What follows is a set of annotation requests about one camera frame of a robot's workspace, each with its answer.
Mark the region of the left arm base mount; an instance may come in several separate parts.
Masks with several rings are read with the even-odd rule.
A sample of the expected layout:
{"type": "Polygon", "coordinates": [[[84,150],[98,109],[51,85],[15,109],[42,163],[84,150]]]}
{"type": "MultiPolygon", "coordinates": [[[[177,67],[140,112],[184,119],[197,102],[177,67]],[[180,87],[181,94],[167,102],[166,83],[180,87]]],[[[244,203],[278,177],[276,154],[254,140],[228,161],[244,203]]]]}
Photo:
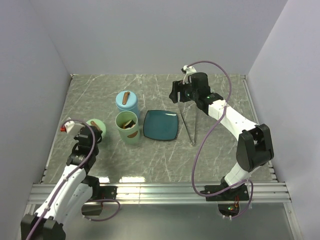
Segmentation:
{"type": "Polygon", "coordinates": [[[105,201],[115,200],[117,197],[118,187],[115,185],[100,186],[98,192],[95,193],[81,208],[81,213],[84,216],[100,216],[103,212],[105,201]]]}

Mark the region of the blue canister lid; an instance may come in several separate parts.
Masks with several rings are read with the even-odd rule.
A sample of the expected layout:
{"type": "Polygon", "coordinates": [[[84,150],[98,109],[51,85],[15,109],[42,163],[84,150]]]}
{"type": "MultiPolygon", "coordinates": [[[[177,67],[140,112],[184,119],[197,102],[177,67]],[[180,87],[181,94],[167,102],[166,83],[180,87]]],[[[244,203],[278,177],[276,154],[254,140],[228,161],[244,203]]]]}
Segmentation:
{"type": "Polygon", "coordinates": [[[115,104],[123,104],[123,105],[129,105],[137,102],[138,103],[138,98],[137,95],[129,90],[124,90],[121,91],[120,93],[117,94],[115,98],[115,104]]]}

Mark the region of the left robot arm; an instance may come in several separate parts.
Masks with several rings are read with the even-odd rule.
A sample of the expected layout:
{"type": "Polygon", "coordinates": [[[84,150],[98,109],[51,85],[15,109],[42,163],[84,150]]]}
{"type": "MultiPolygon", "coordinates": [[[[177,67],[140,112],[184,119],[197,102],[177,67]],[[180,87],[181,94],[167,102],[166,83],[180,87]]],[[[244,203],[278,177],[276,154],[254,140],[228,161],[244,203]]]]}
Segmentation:
{"type": "Polygon", "coordinates": [[[88,173],[105,135],[106,125],[98,119],[89,120],[79,129],[58,183],[35,213],[22,218],[21,239],[64,240],[67,222],[86,201],[96,201],[100,197],[99,179],[88,173]]]}

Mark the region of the green canister lid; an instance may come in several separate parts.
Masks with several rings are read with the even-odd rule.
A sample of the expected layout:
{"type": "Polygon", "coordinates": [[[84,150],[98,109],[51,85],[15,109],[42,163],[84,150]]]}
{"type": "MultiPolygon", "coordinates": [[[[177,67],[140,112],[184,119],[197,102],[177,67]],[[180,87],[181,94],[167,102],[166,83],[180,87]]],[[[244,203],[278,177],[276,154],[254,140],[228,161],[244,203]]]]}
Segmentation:
{"type": "Polygon", "coordinates": [[[97,141],[98,143],[100,143],[106,136],[106,132],[107,132],[106,125],[100,119],[97,119],[97,118],[89,119],[86,121],[86,123],[91,126],[95,126],[96,128],[98,128],[101,131],[101,137],[97,141]]]}

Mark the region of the metal tongs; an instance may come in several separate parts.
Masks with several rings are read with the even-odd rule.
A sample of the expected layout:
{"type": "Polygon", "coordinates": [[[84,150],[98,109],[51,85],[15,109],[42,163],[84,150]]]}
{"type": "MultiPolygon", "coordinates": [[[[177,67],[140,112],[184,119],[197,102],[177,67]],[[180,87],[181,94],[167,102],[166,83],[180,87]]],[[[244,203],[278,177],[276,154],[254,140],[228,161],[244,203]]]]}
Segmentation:
{"type": "Polygon", "coordinates": [[[197,107],[194,103],[178,103],[178,110],[185,127],[189,143],[191,147],[196,145],[196,131],[197,131],[197,107]],[[191,122],[188,123],[187,115],[191,113],[191,122]]]}

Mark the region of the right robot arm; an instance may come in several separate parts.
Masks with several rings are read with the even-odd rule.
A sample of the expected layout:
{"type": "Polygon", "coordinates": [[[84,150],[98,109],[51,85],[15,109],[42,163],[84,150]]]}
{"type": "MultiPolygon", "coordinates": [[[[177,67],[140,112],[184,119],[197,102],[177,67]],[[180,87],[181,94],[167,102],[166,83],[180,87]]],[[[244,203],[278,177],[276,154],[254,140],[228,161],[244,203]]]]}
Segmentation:
{"type": "Polygon", "coordinates": [[[272,160],[274,150],[270,128],[258,125],[234,110],[218,93],[211,92],[207,80],[184,84],[173,81],[169,98],[173,103],[194,101],[198,109],[222,124],[237,140],[236,164],[221,180],[220,195],[231,200],[238,194],[238,187],[248,181],[257,169],[272,160]]]}

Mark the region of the sushi roll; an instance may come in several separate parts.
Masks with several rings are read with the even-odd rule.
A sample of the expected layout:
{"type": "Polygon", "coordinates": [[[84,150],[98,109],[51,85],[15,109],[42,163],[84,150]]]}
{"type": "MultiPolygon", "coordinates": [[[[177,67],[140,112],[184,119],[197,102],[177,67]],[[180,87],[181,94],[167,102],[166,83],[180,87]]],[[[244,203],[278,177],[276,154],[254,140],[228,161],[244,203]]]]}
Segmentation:
{"type": "Polygon", "coordinates": [[[136,122],[132,119],[122,125],[122,129],[130,129],[136,125],[136,122]]]}

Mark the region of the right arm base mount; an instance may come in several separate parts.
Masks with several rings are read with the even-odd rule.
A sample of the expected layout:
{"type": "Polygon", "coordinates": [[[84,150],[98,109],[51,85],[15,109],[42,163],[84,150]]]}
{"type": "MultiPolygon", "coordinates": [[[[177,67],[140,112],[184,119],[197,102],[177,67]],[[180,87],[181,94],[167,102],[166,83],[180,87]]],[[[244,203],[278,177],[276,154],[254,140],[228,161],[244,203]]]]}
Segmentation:
{"type": "Polygon", "coordinates": [[[221,194],[215,196],[209,196],[215,192],[224,189],[221,185],[205,185],[204,190],[201,191],[202,194],[206,195],[205,200],[207,202],[220,202],[218,206],[218,211],[223,218],[237,218],[244,214],[251,205],[253,199],[253,186],[250,190],[245,184],[242,184],[236,188],[231,188],[221,194]]]}

